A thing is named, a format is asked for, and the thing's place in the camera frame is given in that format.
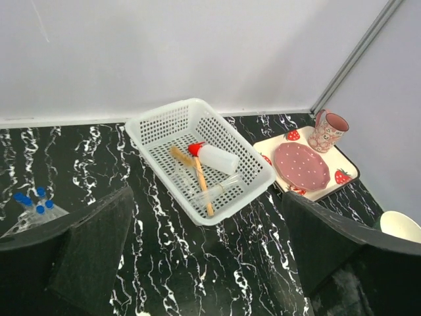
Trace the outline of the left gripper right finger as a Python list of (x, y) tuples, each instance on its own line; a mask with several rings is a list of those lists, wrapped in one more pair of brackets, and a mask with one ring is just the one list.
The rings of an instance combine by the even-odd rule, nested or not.
[(420, 244), (282, 198), (299, 279), (315, 315), (419, 315)]

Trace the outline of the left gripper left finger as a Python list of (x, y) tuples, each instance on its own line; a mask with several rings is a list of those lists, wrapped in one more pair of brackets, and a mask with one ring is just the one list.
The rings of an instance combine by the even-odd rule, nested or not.
[(1, 238), (2, 315), (112, 315), (109, 303), (132, 221), (126, 186)]

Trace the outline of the clear test tube rack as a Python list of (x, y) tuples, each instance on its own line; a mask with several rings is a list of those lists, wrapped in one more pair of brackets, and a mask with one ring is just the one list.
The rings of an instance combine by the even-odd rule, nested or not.
[(42, 215), (39, 215), (36, 213), (36, 207), (35, 207), (35, 211), (30, 211), (22, 215), (17, 221), (17, 223), (14, 226), (12, 226), (10, 229), (8, 229), (8, 231), (6, 231), (6, 233), (4, 233), (1, 237), (4, 238), (6, 236), (12, 236), (14, 234), (24, 232), (31, 228), (35, 228), (45, 223), (54, 221), (68, 214), (69, 214), (68, 211), (64, 210), (62, 207), (59, 207), (58, 205), (55, 205), (54, 210), (49, 211), (45, 208), (45, 213)]

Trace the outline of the blue cap test tube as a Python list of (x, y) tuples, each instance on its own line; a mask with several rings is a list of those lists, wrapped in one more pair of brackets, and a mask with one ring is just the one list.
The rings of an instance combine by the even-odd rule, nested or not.
[(52, 200), (48, 199), (48, 200), (45, 202), (45, 208), (46, 208), (47, 210), (52, 211), (52, 210), (54, 210), (54, 207), (55, 207), (55, 204), (54, 204), (54, 202), (53, 202)]
[(45, 199), (46, 198), (46, 191), (44, 188), (42, 187), (38, 187), (37, 188), (37, 196), (41, 199)]
[(27, 196), (24, 196), (24, 197), (22, 198), (22, 203), (23, 203), (26, 207), (33, 207), (33, 206), (34, 206), (34, 204), (33, 204), (32, 200), (31, 200), (29, 197), (27, 197)]
[(37, 205), (37, 206), (36, 206), (36, 213), (37, 213), (37, 214), (39, 214), (39, 215), (44, 214), (44, 213), (45, 213), (45, 208), (44, 208), (44, 206), (42, 206), (42, 205)]
[(22, 203), (24, 201), (24, 198), (25, 197), (26, 196), (24, 194), (22, 194), (22, 193), (15, 193), (13, 195), (14, 200), (17, 201), (18, 203)]

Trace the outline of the bundle of plastic pipettes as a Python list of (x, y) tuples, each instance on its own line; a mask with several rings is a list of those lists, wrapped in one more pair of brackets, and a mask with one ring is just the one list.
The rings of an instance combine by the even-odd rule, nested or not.
[(241, 175), (237, 172), (227, 179), (219, 182), (211, 188), (206, 189), (198, 194), (195, 194), (191, 199), (190, 203), (197, 207), (206, 206), (212, 203), (214, 200), (225, 194), (232, 188), (239, 185), (241, 181)]

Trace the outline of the wooden test tube clamp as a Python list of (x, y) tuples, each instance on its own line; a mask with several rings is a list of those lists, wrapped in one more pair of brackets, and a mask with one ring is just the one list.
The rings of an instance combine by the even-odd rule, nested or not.
[(207, 208), (207, 215), (212, 217), (214, 215), (214, 211), (212, 208), (212, 204), (211, 201), (209, 199), (209, 195), (207, 192), (207, 185), (206, 185), (206, 181), (205, 181), (205, 176), (203, 174), (203, 170), (199, 161), (198, 157), (194, 157), (193, 158), (194, 163), (195, 163), (195, 170), (197, 172), (197, 177), (198, 177), (198, 181), (199, 181), (199, 185), (202, 189), (203, 192), (203, 201), (205, 202), (206, 208)]

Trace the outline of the wash bottle red cap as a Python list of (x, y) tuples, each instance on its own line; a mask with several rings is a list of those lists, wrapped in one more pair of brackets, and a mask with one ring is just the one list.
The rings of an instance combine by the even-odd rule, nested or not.
[(239, 157), (205, 142), (190, 144), (187, 150), (198, 157), (201, 164), (224, 174), (232, 175), (239, 165)]

